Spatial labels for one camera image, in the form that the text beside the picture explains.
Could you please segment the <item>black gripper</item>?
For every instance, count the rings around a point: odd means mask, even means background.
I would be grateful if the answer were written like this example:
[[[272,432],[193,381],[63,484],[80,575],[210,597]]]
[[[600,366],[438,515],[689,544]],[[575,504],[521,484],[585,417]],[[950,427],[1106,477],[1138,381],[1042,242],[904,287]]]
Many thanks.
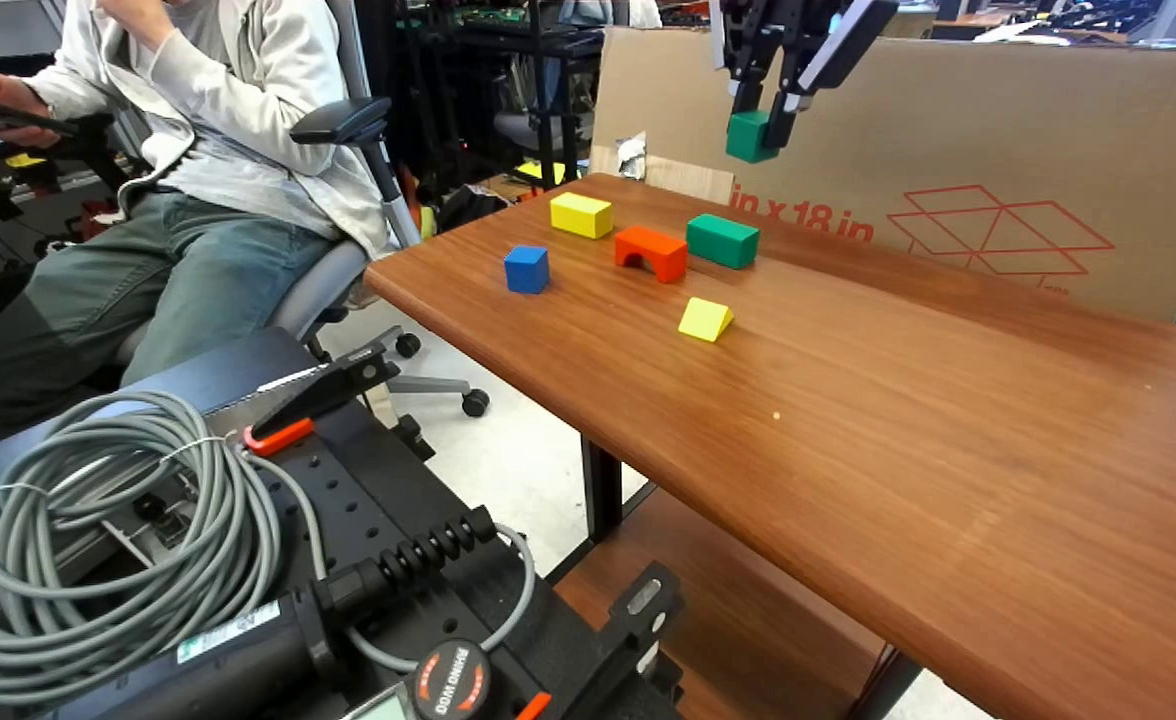
[[[732,109],[758,110],[759,81],[782,61],[782,90],[763,126],[763,148],[782,152],[812,97],[839,89],[895,11],[902,0],[715,0]]]

